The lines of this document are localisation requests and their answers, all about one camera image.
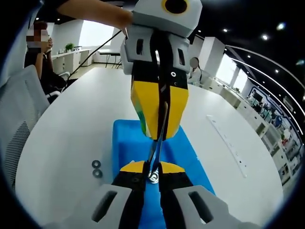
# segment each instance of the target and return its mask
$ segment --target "metal washer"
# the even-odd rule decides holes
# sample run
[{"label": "metal washer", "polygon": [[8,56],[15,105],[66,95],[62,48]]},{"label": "metal washer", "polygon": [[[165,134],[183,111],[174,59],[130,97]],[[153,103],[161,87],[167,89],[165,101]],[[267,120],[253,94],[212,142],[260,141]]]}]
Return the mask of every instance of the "metal washer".
[{"label": "metal washer", "polygon": [[92,161],[92,167],[93,168],[99,168],[99,167],[101,167],[101,163],[100,163],[100,161],[98,161],[98,160],[94,160],[94,161]]},{"label": "metal washer", "polygon": [[148,179],[152,184],[158,184],[159,182],[159,172],[154,171],[153,173],[150,171],[148,174]]},{"label": "metal washer", "polygon": [[95,169],[93,172],[92,172],[93,176],[95,178],[101,178],[103,176],[103,173],[102,171],[100,171],[99,169]]}]

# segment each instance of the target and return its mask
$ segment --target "ruler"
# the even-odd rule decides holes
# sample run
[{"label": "ruler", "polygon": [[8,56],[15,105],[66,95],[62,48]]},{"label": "ruler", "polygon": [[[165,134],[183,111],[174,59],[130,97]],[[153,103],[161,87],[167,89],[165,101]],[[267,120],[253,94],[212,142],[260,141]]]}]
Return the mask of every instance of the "ruler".
[{"label": "ruler", "polygon": [[211,116],[207,115],[206,118],[209,120],[209,122],[212,124],[212,126],[215,128],[215,130],[218,132],[220,137],[223,139],[227,147],[229,148],[234,160],[236,161],[238,167],[240,168],[241,173],[243,174],[244,177],[247,177],[247,165],[246,163],[240,158],[238,155],[237,150],[234,148],[234,146],[231,144],[228,136],[222,131],[219,123],[216,121],[216,119]]}]

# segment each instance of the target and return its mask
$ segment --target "floor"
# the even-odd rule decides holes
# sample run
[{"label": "floor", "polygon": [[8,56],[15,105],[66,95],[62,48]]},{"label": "floor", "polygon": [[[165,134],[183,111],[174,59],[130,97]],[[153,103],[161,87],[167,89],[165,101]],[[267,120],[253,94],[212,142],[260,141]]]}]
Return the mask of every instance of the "floor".
[{"label": "floor", "polygon": [[[113,66],[113,64],[108,64],[107,68],[115,68],[116,66],[117,65]],[[79,70],[71,76],[71,79],[81,78],[85,73],[90,71],[92,68],[106,68],[106,64],[105,63],[93,63],[87,67],[80,67]]]}]

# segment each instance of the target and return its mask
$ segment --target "blue foam mat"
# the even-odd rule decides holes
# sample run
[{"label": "blue foam mat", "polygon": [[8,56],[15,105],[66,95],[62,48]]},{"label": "blue foam mat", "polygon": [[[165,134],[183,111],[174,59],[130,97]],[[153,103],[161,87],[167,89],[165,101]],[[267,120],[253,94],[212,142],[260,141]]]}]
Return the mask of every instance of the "blue foam mat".
[{"label": "blue foam mat", "polygon": [[[131,161],[146,161],[152,140],[145,137],[140,121],[117,120],[113,124],[112,136],[112,171],[113,177],[119,174],[122,167]],[[212,185],[197,159],[183,129],[175,137],[164,141],[161,151],[161,161],[183,167],[193,185],[202,185],[215,194]],[[160,206],[160,192],[157,184],[146,183],[144,206],[140,229],[164,229],[165,222]]]}]

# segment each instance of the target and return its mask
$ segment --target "white table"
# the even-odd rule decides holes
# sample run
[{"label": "white table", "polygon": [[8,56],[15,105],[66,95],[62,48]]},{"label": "white table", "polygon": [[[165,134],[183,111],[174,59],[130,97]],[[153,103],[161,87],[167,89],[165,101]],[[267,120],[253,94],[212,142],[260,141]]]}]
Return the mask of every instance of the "white table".
[{"label": "white table", "polygon": [[96,63],[106,63],[107,64],[120,64],[120,50],[119,49],[100,49],[97,51],[94,57],[94,62]]},{"label": "white table", "polygon": [[[72,52],[65,52],[57,55],[52,55],[54,72],[60,74],[62,72],[72,73],[84,61],[91,49],[81,49]],[[89,66],[92,59],[86,61],[83,66]]]},{"label": "white table", "polygon": [[[40,223],[68,216],[75,204],[101,185],[91,163],[102,162],[112,181],[112,125],[138,119],[130,100],[131,77],[94,68],[72,84],[42,115],[20,157],[16,194]],[[247,164],[244,178],[228,147],[206,118],[212,115]],[[259,136],[221,96],[189,86],[181,126],[216,195],[242,221],[264,224],[283,199],[275,164]]]}]

